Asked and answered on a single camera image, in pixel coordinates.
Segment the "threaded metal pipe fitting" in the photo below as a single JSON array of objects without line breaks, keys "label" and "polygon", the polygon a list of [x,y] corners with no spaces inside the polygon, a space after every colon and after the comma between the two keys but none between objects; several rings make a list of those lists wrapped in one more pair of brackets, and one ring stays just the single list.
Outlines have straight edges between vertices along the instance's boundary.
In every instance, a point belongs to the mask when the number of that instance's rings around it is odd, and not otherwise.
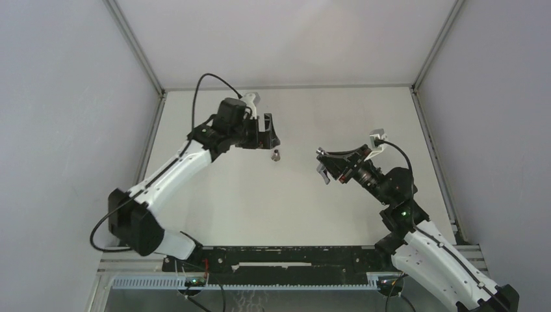
[{"label": "threaded metal pipe fitting", "polygon": [[271,160],[278,162],[281,160],[281,155],[278,149],[274,149],[271,155]]}]

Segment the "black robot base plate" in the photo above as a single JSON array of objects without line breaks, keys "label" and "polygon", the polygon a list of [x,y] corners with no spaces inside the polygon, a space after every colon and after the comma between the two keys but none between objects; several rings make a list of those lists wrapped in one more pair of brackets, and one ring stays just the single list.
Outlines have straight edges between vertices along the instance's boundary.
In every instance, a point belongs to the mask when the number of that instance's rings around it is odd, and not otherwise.
[{"label": "black robot base plate", "polygon": [[162,271],[230,287],[369,286],[369,276],[400,273],[373,246],[204,246],[187,260],[167,257]]}]

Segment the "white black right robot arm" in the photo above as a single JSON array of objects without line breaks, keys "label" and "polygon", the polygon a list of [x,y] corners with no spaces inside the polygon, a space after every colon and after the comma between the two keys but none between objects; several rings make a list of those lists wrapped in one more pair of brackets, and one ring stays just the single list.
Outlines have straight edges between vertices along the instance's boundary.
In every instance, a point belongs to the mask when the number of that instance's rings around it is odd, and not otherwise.
[{"label": "white black right robot arm", "polygon": [[318,172],[342,184],[355,181],[385,206],[381,219],[389,234],[376,243],[376,264],[398,269],[423,286],[448,311],[517,311],[519,293],[499,285],[451,244],[414,199],[411,162],[383,173],[367,145],[349,151],[319,148]]}]

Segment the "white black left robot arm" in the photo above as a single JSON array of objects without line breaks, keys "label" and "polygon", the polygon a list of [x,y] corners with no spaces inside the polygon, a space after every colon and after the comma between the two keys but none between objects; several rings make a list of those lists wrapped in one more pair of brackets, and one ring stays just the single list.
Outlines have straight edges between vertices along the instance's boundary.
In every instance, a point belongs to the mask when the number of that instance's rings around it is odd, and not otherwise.
[{"label": "white black left robot arm", "polygon": [[259,102],[256,92],[225,98],[218,112],[193,128],[181,149],[158,170],[129,190],[113,190],[108,196],[109,231],[141,256],[168,255],[186,270],[197,270],[203,262],[196,249],[199,243],[163,228],[157,218],[186,182],[232,147],[272,150],[280,145],[272,115],[257,114]]}]

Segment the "chrome water faucet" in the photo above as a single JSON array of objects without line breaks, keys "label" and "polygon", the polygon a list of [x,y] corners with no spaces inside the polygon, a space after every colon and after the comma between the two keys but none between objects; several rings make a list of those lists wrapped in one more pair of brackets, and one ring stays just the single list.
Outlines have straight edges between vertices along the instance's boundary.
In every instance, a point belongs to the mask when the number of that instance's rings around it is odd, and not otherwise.
[{"label": "chrome water faucet", "polygon": [[[326,152],[323,148],[319,147],[316,150],[316,154],[318,156],[324,155]],[[316,172],[320,174],[322,179],[324,180],[324,183],[328,185],[330,183],[330,178],[327,175],[326,167],[323,165],[322,161],[318,160],[318,166],[316,167]]]}]

